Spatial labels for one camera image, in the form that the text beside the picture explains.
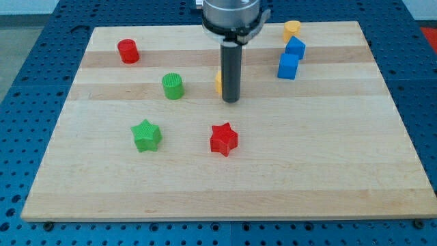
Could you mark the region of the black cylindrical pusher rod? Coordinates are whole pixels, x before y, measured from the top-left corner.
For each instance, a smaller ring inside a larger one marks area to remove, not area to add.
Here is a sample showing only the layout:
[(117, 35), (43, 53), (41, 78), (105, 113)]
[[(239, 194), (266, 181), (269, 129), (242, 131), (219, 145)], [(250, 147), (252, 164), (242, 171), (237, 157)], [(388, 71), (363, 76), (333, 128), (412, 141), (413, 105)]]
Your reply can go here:
[(222, 99), (235, 103), (240, 99), (242, 46), (225, 40), (221, 45)]

